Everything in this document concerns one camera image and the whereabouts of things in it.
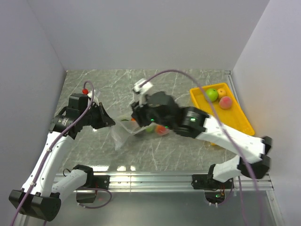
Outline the small orange fruit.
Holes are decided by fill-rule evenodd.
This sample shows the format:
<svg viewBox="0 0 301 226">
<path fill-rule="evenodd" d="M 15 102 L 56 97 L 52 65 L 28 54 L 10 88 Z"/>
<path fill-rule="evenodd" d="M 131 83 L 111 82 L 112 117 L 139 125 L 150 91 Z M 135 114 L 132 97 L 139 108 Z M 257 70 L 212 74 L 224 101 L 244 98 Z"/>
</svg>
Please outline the small orange fruit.
<svg viewBox="0 0 301 226">
<path fill-rule="evenodd" d="M 217 92 L 218 92 L 218 99 L 221 99 L 227 95 L 226 90 L 223 88 L 217 89 Z"/>
</svg>

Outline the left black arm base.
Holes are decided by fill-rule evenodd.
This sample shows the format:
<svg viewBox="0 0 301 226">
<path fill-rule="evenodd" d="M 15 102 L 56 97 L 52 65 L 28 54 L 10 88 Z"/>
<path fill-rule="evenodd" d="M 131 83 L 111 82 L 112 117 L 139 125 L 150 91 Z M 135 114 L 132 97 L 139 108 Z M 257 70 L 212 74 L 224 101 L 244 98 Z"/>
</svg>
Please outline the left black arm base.
<svg viewBox="0 0 301 226">
<path fill-rule="evenodd" d="M 110 176 L 108 175 L 94 176 L 92 182 L 77 189 L 77 203 L 87 209 L 96 209 L 106 206 L 112 200 L 109 183 Z"/>
</svg>

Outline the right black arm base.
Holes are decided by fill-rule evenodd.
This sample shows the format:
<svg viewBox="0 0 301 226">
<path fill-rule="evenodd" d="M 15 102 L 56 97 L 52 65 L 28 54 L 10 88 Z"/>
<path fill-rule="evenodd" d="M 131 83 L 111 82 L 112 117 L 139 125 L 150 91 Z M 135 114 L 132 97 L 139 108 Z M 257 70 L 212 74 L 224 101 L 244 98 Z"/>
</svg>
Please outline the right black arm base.
<svg viewBox="0 0 301 226">
<path fill-rule="evenodd" d="M 194 190 L 203 190 L 208 204 L 218 207 L 225 204 L 230 198 L 234 189 L 234 181 L 231 178 L 226 182 L 219 182 L 208 179 L 205 174 L 193 174 L 191 186 Z"/>
</svg>

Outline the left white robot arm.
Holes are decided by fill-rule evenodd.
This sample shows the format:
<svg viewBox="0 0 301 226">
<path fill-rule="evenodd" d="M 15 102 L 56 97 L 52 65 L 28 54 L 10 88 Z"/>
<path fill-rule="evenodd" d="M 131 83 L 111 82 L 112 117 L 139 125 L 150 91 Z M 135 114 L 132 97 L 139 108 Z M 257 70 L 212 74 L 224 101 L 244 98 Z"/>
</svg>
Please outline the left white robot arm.
<svg viewBox="0 0 301 226">
<path fill-rule="evenodd" d="M 84 165 L 76 165 L 67 176 L 54 182 L 62 158 L 85 126 L 102 129 L 115 125 L 98 97 L 98 93 L 92 92 L 72 94 L 68 105 L 52 119 L 36 166 L 21 189 L 12 190 L 9 195 L 17 214 L 50 222 L 73 191 L 88 189 L 96 195 L 98 190 L 108 190 L 110 177 L 97 178 L 93 168 Z"/>
</svg>

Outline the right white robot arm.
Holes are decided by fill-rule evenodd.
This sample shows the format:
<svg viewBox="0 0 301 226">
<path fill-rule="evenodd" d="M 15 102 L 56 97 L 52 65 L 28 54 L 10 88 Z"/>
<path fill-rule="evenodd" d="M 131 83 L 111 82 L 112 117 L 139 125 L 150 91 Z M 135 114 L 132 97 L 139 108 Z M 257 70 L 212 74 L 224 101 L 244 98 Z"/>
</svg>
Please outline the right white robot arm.
<svg viewBox="0 0 301 226">
<path fill-rule="evenodd" d="M 164 91 L 148 95 L 143 104 L 133 102 L 131 108 L 132 117 L 140 127 L 156 123 L 182 137 L 211 142 L 235 153 L 229 161 L 210 166 L 207 182 L 212 188 L 241 175 L 262 179 L 270 169 L 268 152 L 272 138 L 268 136 L 249 136 L 219 123 L 214 116 L 196 107 L 179 106 Z"/>
</svg>

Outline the green apple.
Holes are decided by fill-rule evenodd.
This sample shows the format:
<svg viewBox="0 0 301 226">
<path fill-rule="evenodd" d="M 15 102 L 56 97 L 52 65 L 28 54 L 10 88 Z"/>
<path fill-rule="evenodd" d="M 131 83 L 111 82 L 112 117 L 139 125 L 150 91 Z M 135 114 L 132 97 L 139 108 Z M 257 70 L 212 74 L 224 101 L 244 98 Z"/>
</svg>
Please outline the green apple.
<svg viewBox="0 0 301 226">
<path fill-rule="evenodd" d="M 206 95 L 209 98 L 210 102 L 214 102 L 218 99 L 218 91 L 216 89 L 207 89 Z"/>
</svg>

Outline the yellow plastic tray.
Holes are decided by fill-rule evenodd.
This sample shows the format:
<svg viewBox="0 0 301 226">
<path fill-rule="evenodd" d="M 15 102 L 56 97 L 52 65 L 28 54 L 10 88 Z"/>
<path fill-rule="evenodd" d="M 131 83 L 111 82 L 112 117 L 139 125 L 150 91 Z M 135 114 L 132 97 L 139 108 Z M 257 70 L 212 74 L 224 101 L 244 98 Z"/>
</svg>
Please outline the yellow plastic tray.
<svg viewBox="0 0 301 226">
<path fill-rule="evenodd" d="M 213 102 L 213 106 L 221 120 L 227 126 L 230 126 L 240 132 L 243 132 L 249 136 L 255 135 L 255 131 L 252 128 L 250 122 L 248 121 L 247 117 L 245 116 L 243 110 L 241 109 L 240 105 L 236 101 L 232 91 L 228 87 L 226 83 L 217 83 L 213 85 L 203 86 L 202 87 L 205 91 L 208 89 L 224 89 L 226 92 L 226 96 L 230 97 L 232 100 L 232 105 L 230 109 L 222 109 L 219 106 L 219 100 Z M 210 104 L 205 99 L 203 93 L 199 88 L 191 88 L 190 89 L 190 97 L 192 100 L 193 105 L 196 108 L 199 108 L 202 111 L 212 115 L 213 111 L 210 107 Z"/>
</svg>

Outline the red fruit in bag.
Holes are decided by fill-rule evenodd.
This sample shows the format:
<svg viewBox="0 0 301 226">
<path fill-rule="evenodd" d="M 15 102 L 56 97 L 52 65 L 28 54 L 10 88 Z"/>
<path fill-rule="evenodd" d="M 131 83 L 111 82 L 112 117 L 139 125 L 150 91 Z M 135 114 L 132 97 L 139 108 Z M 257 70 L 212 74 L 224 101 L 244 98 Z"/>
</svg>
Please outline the red fruit in bag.
<svg viewBox="0 0 301 226">
<path fill-rule="evenodd" d="M 155 128 L 155 132 L 159 136 L 165 136 L 169 133 L 169 129 L 165 126 L 157 125 Z"/>
</svg>

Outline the pink peach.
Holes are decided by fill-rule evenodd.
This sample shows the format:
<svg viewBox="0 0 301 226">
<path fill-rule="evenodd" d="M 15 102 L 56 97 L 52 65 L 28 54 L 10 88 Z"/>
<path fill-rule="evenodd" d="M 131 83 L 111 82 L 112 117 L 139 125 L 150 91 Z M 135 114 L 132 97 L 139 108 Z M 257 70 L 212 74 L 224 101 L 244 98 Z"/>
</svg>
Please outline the pink peach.
<svg viewBox="0 0 301 226">
<path fill-rule="evenodd" d="M 219 101 L 219 107 L 221 109 L 230 109 L 232 107 L 232 99 L 228 96 L 224 96 Z"/>
</svg>

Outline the clear plastic bag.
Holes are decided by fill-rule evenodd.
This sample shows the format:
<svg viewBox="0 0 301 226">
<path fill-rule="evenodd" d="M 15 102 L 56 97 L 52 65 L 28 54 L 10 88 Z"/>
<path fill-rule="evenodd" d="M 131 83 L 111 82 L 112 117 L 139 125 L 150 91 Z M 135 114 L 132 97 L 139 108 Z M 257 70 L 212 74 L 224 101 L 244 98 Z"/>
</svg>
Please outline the clear plastic bag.
<svg viewBox="0 0 301 226">
<path fill-rule="evenodd" d="M 117 120 L 115 121 L 115 123 L 116 125 L 110 128 L 110 135 L 113 139 L 116 151 L 121 149 L 126 143 L 129 142 L 135 142 L 139 140 L 149 140 L 149 139 L 161 137 L 157 135 L 155 131 L 153 133 L 147 133 L 145 131 L 145 129 L 149 126 L 152 125 L 157 126 L 157 124 L 155 123 L 151 123 L 146 127 L 140 127 L 136 121 L 131 121 L 126 118 Z"/>
</svg>

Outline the aluminium rail frame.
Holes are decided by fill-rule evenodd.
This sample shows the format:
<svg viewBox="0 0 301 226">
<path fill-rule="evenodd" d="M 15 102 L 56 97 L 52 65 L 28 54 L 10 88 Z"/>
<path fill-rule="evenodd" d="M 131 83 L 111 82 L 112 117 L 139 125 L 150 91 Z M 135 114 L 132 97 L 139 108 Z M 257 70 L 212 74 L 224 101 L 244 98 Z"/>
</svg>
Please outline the aluminium rail frame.
<svg viewBox="0 0 301 226">
<path fill-rule="evenodd" d="M 146 79 L 153 84 L 149 95 L 164 91 L 182 107 L 177 91 L 189 97 L 190 86 L 202 85 L 198 78 L 179 70 L 158 72 L 147 78 L 145 71 L 116 70 L 96 76 L 83 73 L 84 88 L 98 93 L 107 114 L 114 120 L 131 120 L 133 102 L 139 101 L 134 84 Z M 95 176 L 110 176 L 112 200 L 104 207 L 87 209 L 76 201 L 73 191 L 50 222 L 30 217 L 37 226 L 281 226 L 271 201 L 273 186 L 266 174 L 262 179 L 243 175 L 232 178 L 234 189 L 225 204 L 215 207 L 205 200 L 203 190 L 191 186 L 193 174 L 207 175 L 210 166 L 236 156 L 214 143 L 182 137 L 172 130 L 163 137 L 126 143 L 115 150 L 110 128 L 85 126 L 62 158 L 54 182 L 76 165 L 93 168 Z"/>
</svg>

